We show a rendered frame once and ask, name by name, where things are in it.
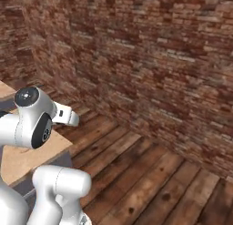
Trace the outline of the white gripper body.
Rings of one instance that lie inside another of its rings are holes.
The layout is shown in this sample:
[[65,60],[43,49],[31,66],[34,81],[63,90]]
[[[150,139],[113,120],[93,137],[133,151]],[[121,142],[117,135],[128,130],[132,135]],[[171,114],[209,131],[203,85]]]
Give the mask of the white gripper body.
[[68,126],[77,127],[79,124],[79,116],[71,107],[65,108],[65,120]]

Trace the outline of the grey counter cabinet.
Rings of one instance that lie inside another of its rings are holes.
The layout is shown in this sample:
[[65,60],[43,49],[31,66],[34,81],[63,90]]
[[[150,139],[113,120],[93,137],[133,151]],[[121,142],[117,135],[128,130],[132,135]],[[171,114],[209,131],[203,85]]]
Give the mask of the grey counter cabinet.
[[[52,165],[61,167],[72,167],[72,160],[68,151],[61,154],[55,160],[51,161]],[[32,209],[35,205],[35,188],[32,183],[32,177],[26,176],[21,182],[14,186],[14,190],[17,191],[27,202],[29,209]]]

